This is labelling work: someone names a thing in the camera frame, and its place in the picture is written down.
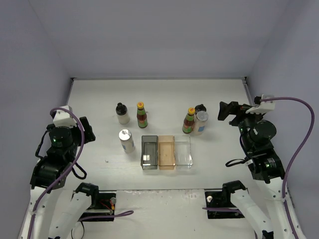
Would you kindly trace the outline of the black-cap white bottle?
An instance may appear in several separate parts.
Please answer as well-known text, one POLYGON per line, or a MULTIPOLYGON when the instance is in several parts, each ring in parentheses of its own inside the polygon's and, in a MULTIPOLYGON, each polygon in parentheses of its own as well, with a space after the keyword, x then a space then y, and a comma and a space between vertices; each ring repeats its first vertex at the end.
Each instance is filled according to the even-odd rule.
POLYGON ((196 114, 197 114, 198 112, 200 112, 200 111, 204 111, 204 112, 207 111, 207 109, 206 109, 206 107, 204 106, 204 104, 199 104, 199 105, 197 105, 197 106, 195 107, 195 113, 196 113, 196 114))
POLYGON ((116 114, 120 124, 127 124, 130 121, 128 109, 126 105, 118 103, 116 106, 116 114))

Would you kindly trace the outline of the silver-cap white jar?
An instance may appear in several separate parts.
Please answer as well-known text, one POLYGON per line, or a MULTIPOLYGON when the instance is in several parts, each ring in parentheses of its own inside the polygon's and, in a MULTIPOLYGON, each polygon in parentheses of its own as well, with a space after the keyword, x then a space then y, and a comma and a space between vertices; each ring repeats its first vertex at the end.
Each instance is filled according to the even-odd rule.
POLYGON ((193 133, 195 135, 203 134, 208 118, 209 115, 206 111, 199 111, 196 114, 196 119, 193 127, 193 133))
POLYGON ((132 153, 135 151, 133 136, 128 129, 123 129, 119 132, 119 139, 125 153, 132 153))

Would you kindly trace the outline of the red sauce bottle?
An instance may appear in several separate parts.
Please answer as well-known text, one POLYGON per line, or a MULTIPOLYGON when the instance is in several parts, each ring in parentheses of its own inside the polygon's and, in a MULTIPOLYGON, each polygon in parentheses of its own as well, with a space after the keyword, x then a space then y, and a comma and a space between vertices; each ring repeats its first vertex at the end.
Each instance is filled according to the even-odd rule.
POLYGON ((147 113, 143 102, 137 103, 137 120, 140 128, 148 126, 147 113))
POLYGON ((189 134, 192 132, 194 121, 195 121, 194 115, 195 115, 195 108, 189 108, 183 121, 183 126, 182 126, 183 133, 189 134))

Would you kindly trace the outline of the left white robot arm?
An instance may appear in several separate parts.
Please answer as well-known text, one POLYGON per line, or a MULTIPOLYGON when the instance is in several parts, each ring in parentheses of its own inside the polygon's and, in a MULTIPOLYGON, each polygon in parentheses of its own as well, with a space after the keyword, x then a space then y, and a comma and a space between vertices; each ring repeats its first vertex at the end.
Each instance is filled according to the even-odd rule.
POLYGON ((58 223, 51 223, 67 176, 75 172, 73 167, 78 166, 83 146, 96 137, 86 117, 55 121, 47 126, 45 134, 51 146, 45 156, 39 155, 40 148, 35 152, 38 162, 30 181, 30 202, 21 234, 28 239, 65 239, 82 214, 100 202, 99 187, 82 182, 58 223))

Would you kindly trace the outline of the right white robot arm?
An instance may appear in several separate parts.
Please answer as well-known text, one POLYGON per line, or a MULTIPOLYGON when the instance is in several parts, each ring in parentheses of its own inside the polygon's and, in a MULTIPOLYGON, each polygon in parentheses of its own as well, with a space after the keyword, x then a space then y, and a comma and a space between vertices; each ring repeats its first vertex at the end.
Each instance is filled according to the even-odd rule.
POLYGON ((268 214, 254 202, 240 181, 223 184, 221 201, 226 205, 233 204, 259 239, 304 239, 306 236, 286 187, 288 171, 271 143, 277 133, 276 127, 263 119, 264 114, 274 110, 274 100, 261 97, 257 107, 220 102, 219 107, 218 120, 235 116, 229 124, 239 128, 240 144, 246 155, 244 164, 261 190, 268 214))

